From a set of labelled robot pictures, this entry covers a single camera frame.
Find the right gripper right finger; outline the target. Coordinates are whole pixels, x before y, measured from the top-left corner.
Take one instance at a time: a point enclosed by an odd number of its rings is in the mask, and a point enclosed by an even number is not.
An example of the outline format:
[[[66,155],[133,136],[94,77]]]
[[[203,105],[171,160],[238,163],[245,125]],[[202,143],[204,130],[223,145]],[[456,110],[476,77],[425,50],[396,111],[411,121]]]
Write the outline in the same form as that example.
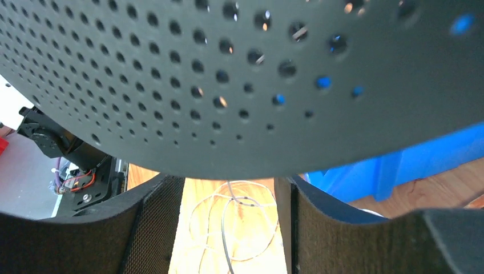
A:
[[[483,211],[419,209],[387,219],[299,176],[276,178],[288,273],[482,273]]]

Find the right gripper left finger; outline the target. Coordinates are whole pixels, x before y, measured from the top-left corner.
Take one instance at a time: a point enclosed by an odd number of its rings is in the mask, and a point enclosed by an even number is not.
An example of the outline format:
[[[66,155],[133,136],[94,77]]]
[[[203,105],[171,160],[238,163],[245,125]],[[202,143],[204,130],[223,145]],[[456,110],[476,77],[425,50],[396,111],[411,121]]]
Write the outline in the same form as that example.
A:
[[[184,178],[157,175],[70,216],[1,215],[2,273],[168,273]]]

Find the dark grey cable spool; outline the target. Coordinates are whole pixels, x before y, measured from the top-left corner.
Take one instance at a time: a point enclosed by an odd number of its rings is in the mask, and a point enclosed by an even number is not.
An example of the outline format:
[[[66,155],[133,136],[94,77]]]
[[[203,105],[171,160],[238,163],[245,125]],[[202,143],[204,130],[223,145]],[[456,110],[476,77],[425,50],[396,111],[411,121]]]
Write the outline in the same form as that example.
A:
[[[151,170],[257,179],[483,121],[482,1],[2,1],[1,75]]]

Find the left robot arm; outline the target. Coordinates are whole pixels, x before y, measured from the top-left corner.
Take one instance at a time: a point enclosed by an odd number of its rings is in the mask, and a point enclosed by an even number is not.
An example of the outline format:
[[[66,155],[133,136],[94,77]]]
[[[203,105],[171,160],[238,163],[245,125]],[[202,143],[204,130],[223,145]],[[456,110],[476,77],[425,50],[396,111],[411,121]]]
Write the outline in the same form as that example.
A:
[[[28,138],[49,158],[65,158],[81,170],[98,170],[114,158],[80,139],[49,117],[41,105],[44,93],[22,93],[1,76],[1,130]]]

